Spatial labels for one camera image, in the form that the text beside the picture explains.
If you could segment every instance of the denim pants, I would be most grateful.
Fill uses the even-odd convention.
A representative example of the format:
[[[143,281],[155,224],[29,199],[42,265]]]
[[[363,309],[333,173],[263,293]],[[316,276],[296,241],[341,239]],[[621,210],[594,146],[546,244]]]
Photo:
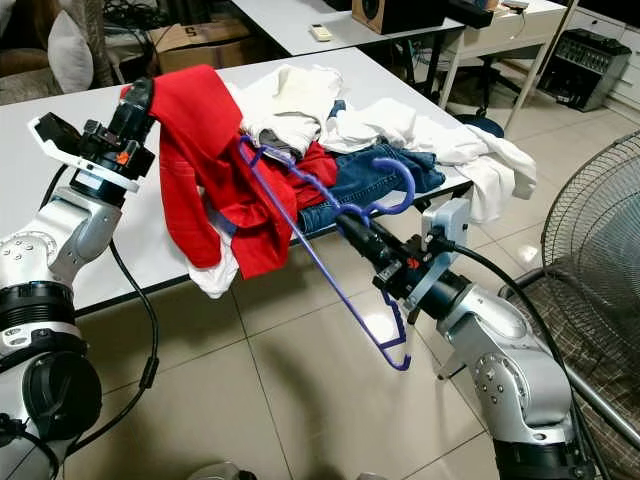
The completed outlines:
[[[415,153],[380,144],[336,158],[338,178],[329,189],[339,203],[354,203],[365,207],[393,190],[405,190],[402,177],[392,171],[378,170],[372,162],[388,157],[399,160],[411,172],[416,182],[416,192],[425,193],[444,183],[444,174],[434,168],[435,155]],[[310,233],[331,225],[335,212],[328,202],[305,208],[298,212],[298,226],[303,233]]]

